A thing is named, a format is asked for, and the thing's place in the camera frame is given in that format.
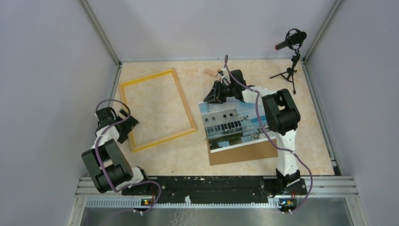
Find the yellow wooden picture frame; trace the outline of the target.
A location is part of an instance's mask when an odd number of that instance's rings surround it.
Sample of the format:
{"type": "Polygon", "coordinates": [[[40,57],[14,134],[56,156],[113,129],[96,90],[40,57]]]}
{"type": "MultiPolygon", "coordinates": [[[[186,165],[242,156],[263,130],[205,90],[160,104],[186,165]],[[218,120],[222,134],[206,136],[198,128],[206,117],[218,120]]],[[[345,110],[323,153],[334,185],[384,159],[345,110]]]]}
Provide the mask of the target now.
{"type": "Polygon", "coordinates": [[[121,100],[140,120],[129,136],[132,152],[144,150],[197,131],[174,68],[120,82],[121,100]]]}

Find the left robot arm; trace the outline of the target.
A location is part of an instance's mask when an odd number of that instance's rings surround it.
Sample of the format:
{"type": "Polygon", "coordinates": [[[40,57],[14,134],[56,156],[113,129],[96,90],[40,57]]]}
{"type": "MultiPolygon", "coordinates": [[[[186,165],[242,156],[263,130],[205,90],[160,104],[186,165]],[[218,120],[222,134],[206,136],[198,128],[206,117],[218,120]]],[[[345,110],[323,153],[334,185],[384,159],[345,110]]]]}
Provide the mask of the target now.
{"type": "Polygon", "coordinates": [[[124,118],[117,115],[112,107],[96,111],[98,119],[96,139],[93,146],[81,157],[88,170],[95,188],[100,193],[132,187],[139,194],[150,191],[151,182],[140,167],[131,167],[122,153],[119,144],[128,140],[129,133],[139,121],[120,109],[124,118]]]}

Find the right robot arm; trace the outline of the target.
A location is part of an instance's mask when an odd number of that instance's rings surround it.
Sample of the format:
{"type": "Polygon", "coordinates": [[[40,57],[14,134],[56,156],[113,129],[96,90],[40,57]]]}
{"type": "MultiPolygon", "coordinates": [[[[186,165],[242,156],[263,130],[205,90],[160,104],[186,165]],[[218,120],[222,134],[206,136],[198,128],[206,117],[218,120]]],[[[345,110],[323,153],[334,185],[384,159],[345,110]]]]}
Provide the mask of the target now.
{"type": "Polygon", "coordinates": [[[268,89],[247,85],[241,70],[234,70],[220,81],[215,81],[203,101],[207,104],[223,104],[229,97],[255,105],[255,113],[262,132],[278,150],[276,188],[282,194],[290,193],[301,180],[295,153],[295,137],[301,120],[299,110],[288,89],[270,92],[268,89]],[[263,107],[266,124],[261,123],[259,107],[263,107]]]}

